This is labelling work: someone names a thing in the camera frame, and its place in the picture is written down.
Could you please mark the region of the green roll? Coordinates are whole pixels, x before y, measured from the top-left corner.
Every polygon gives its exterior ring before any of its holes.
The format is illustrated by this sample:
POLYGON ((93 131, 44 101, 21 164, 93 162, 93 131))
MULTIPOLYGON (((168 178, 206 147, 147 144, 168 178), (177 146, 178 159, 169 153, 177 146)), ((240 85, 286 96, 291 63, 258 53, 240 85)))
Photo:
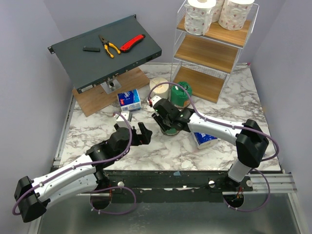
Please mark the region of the green roll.
POLYGON ((172 128, 172 127, 165 127, 163 130, 161 130, 162 133, 164 135, 167 135, 167 136, 175 136, 177 135, 180 131, 177 130, 176 128, 172 128))
MULTIPOLYGON (((178 84, 181 85, 190 96, 192 95, 193 91, 189 83, 180 81, 178 84)), ((188 95, 176 85, 171 87, 170 102, 177 108, 184 108, 190 104, 188 95)))

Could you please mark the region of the beige brown paper roll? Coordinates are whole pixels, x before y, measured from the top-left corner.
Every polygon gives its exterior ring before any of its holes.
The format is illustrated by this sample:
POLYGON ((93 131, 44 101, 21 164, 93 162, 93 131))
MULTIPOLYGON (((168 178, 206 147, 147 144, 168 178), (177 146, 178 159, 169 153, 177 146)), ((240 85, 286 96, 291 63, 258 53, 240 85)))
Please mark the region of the beige brown paper roll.
MULTIPOLYGON (((154 88, 157 84, 167 82, 165 78, 162 77, 156 77, 151 79, 150 81, 150 89, 154 88)), ((158 87, 156 87, 152 92, 150 97, 153 98, 154 96, 159 96, 161 98, 168 99, 169 97, 169 84, 163 84, 158 87)))

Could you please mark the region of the short floral paper roll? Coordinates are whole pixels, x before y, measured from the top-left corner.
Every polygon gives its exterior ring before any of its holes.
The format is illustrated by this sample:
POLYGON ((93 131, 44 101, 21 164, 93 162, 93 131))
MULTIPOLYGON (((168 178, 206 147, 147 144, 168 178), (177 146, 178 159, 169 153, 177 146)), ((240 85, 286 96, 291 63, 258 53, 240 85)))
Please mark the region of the short floral paper roll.
POLYGON ((186 32, 197 36, 206 34, 212 23, 215 5, 216 0, 188 0, 184 4, 186 32))

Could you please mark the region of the small floral paper roll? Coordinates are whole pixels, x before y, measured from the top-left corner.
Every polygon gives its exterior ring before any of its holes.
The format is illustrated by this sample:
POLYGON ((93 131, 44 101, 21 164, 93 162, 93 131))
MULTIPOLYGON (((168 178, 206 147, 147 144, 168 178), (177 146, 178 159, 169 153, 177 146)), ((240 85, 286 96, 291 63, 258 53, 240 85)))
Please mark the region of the small floral paper roll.
POLYGON ((220 18, 223 9, 224 0, 216 0, 216 5, 213 8, 212 22, 217 22, 220 18))

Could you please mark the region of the large floral paper roll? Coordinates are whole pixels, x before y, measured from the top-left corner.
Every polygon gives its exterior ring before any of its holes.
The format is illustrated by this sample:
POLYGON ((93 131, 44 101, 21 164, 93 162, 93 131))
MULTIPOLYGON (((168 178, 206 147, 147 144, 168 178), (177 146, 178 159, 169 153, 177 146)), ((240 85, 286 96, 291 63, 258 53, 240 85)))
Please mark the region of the large floral paper roll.
POLYGON ((219 25, 230 31, 244 26, 254 0, 225 0, 218 20, 219 25))

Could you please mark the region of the green roll front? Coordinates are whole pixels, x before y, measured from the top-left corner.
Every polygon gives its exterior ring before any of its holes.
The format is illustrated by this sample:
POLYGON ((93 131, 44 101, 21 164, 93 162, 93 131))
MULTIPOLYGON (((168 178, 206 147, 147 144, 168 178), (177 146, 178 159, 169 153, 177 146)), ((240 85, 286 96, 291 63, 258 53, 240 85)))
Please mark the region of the green roll front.
POLYGON ((176 128, 172 128, 172 127, 165 127, 163 130, 161 130, 162 133, 164 135, 167 135, 167 136, 175 136, 177 135, 180 131, 177 130, 176 128))

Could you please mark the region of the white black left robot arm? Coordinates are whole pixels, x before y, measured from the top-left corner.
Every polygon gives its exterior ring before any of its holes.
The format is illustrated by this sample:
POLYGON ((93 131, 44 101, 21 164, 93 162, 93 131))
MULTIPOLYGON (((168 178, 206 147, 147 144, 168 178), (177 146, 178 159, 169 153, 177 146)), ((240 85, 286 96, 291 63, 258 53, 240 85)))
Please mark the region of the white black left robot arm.
POLYGON ((144 123, 135 128, 114 125, 115 132, 73 162, 47 175, 34 179, 24 176, 18 180, 13 215, 21 216, 24 223, 42 216, 49 207, 74 195, 96 191, 104 192, 109 184, 103 169, 126 155, 130 146, 148 145, 153 132, 144 123))

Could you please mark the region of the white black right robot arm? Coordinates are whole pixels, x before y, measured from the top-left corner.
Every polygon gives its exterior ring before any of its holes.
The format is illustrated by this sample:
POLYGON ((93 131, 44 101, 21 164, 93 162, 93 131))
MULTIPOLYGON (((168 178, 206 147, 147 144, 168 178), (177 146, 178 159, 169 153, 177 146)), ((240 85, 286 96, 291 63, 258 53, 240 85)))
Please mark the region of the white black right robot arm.
POLYGON ((231 122, 205 116, 194 108, 179 110, 159 96, 150 99, 149 104, 155 111, 153 119, 163 131, 174 128, 177 131, 207 134, 236 147, 237 159, 224 179, 224 185, 230 191, 241 187, 246 174, 259 166, 269 145, 267 136, 254 120, 231 122))

